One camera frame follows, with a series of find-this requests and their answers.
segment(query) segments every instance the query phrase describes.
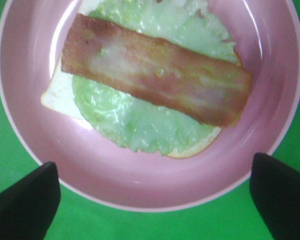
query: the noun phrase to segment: sandwich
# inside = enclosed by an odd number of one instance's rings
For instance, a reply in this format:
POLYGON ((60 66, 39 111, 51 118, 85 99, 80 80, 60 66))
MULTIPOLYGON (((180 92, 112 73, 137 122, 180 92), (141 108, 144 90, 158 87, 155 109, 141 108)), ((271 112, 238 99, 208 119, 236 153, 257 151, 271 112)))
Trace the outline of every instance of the sandwich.
POLYGON ((205 0, 83 0, 41 102, 119 147, 191 157, 246 105, 234 45, 205 0))

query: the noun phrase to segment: green surface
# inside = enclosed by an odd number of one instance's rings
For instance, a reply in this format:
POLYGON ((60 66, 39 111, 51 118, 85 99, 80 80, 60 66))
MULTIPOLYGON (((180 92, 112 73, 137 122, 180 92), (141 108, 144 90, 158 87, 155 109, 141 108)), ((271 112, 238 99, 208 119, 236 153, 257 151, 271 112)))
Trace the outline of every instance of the green surface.
MULTIPOLYGON (((300 0, 294 0, 300 18, 300 0)), ((0 15, 5 1, 0 0, 0 15)), ((300 103, 274 157, 300 171, 300 103)), ((0 100, 0 192, 38 165, 18 140, 0 100)), ((65 187, 46 240, 271 240, 249 193, 249 181, 204 205, 137 213, 91 202, 65 187)))

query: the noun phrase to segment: bacon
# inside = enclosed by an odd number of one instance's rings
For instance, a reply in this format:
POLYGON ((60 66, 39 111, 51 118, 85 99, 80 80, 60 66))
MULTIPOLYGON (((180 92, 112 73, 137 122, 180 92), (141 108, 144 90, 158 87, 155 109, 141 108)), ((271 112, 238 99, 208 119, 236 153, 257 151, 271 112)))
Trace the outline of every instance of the bacon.
POLYGON ((230 62, 82 14, 68 32, 61 65, 64 72, 220 127, 239 120, 253 77, 230 62))

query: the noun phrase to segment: pink plate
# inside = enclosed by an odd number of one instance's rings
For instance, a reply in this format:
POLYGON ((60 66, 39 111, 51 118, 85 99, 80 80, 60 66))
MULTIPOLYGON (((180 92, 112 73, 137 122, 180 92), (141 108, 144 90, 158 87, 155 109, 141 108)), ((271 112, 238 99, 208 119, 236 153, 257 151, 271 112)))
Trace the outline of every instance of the pink plate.
POLYGON ((236 127, 183 160, 118 148, 95 130, 41 105, 79 0, 8 0, 0 22, 0 95, 20 141, 61 182, 97 203, 140 212, 189 208, 250 176, 256 152, 272 154, 300 97, 300 24, 291 0, 210 0, 254 73, 236 127))

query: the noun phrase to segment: black object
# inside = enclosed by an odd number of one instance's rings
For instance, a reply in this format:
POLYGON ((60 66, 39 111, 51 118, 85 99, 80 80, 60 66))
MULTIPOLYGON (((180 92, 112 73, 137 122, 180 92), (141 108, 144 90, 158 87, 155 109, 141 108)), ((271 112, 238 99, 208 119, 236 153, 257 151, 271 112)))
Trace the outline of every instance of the black object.
POLYGON ((253 158, 250 193, 276 240, 300 240, 300 172, 265 153, 253 158))
POLYGON ((61 200, 57 166, 47 162, 0 193, 0 240, 42 240, 61 200))

